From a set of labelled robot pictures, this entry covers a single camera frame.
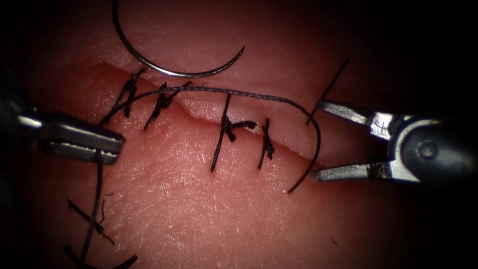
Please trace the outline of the left arm needle driver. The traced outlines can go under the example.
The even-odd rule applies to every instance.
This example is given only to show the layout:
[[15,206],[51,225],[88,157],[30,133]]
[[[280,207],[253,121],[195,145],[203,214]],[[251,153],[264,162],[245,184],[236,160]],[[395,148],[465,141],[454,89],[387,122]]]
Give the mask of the left arm needle driver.
[[4,151],[41,149],[45,120],[14,82],[0,82],[0,148]]

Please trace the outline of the left arm needle driver jaw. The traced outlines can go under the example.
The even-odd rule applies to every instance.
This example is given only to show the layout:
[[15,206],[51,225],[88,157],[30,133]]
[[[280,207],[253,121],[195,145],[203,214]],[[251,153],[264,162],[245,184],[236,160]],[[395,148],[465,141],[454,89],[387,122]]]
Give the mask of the left arm needle driver jaw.
[[69,159],[113,165],[119,157],[118,152],[75,144],[61,139],[41,139],[38,148],[44,153]]
[[49,114],[45,137],[106,151],[121,152],[123,135],[67,114]]

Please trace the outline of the right arm needle driver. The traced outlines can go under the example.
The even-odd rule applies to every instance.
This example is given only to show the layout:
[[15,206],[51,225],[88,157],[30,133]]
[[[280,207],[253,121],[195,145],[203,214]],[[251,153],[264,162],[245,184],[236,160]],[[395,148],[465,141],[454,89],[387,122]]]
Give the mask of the right arm needle driver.
[[433,116],[400,117],[389,131],[391,178],[438,184],[477,178],[478,141],[463,123]]

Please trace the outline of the right arm needle driver jaw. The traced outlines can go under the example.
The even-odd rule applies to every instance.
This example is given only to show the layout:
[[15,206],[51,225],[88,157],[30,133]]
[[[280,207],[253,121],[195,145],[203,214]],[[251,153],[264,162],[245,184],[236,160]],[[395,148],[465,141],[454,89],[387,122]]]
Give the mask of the right arm needle driver jaw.
[[353,179],[421,182],[398,160],[317,169],[310,172],[310,177],[319,182]]
[[328,99],[319,100],[315,108],[347,121],[366,126],[371,135],[385,140],[390,140],[392,135],[398,130],[399,125],[403,123],[402,115],[373,111]]

